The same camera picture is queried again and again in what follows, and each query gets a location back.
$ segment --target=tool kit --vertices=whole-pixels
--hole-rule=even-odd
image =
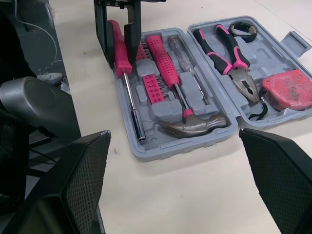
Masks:
[[[312,116],[312,75],[297,60],[311,46],[296,32],[278,42],[251,17],[146,32],[130,65],[118,23],[108,22],[121,112],[141,161]]]

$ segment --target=gray plastic insert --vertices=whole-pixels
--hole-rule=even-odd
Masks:
[[[238,126],[264,129],[291,119],[303,119],[312,116],[312,108],[305,111],[286,109],[280,112],[267,103],[269,110],[263,120],[248,120],[249,115],[262,111],[262,105],[258,104],[252,107],[248,105],[247,100],[237,91],[230,77],[222,76],[215,70],[213,62],[203,53],[192,34],[195,29],[200,28],[208,44],[216,52],[229,59],[227,50],[214,33],[214,27],[221,23],[228,28],[231,23],[236,21],[245,21],[258,29],[258,36],[255,41],[245,43],[242,38],[238,37],[236,37],[236,40],[242,53],[251,63],[250,75],[254,78],[259,89],[262,80],[267,76],[292,69],[300,69],[309,78],[312,78],[312,75],[296,59],[309,50],[311,46],[294,32],[291,32],[283,40],[282,44],[251,17],[238,17],[195,24],[189,27],[188,34],[177,28],[143,33],[142,42],[145,42],[152,35],[161,36],[164,46],[179,73],[182,92],[194,113],[202,119],[208,119],[214,114],[223,114],[227,119],[228,126],[222,129],[215,129],[204,136],[185,139],[178,139],[161,133],[158,130],[158,120],[182,122],[181,105],[169,90],[165,102],[153,105],[150,103],[142,77],[154,74],[157,78],[160,78],[160,73],[154,61],[138,61],[133,68],[132,74],[129,76],[129,80],[136,106],[143,121],[147,137],[145,141],[138,142],[136,139],[129,112],[129,101],[121,78],[116,77],[116,86],[131,150],[139,160],[164,159],[175,154],[190,152],[199,147],[212,146],[236,133]],[[182,71],[175,54],[168,44],[170,36],[176,36],[180,40],[194,66],[202,90],[208,97],[208,105],[204,103],[192,75]]]

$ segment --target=black strap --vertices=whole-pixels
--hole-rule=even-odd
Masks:
[[[259,92],[259,96],[260,96],[260,102],[262,103],[263,107],[262,107],[262,112],[260,114],[252,114],[248,117],[249,120],[251,120],[254,117],[258,117],[256,121],[261,120],[267,113],[268,113],[268,106],[267,104],[264,102],[263,99],[263,95],[266,93],[267,91],[264,90],[260,90]]]
[[[235,30],[249,33],[249,35],[240,35]],[[232,34],[233,37],[241,37],[246,43],[254,41],[254,39],[258,35],[257,29],[253,25],[245,22],[232,23],[230,25],[229,32]]]

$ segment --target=case latch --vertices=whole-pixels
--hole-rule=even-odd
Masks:
[[[295,31],[289,32],[281,43],[292,53],[296,58],[301,57],[305,52],[311,49],[311,45],[307,43]]]

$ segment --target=pink screwdriver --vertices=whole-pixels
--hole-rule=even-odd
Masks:
[[[128,60],[127,48],[118,22],[116,22],[115,20],[109,20],[109,22],[113,25],[116,75],[119,77],[123,77],[124,84],[127,90],[127,95],[129,98],[131,118],[136,131],[136,137],[138,141],[143,141],[146,139],[146,136],[144,133],[140,113],[136,108],[133,99],[128,78],[128,75],[130,75],[132,72],[132,66]]]
[[[193,115],[193,111],[190,109],[180,90],[180,80],[176,68],[165,50],[160,36],[150,36],[146,39],[146,43],[152,52],[154,61],[159,69],[162,79],[166,85],[172,89],[176,98],[180,101],[183,110],[183,117],[186,118],[187,116]]]

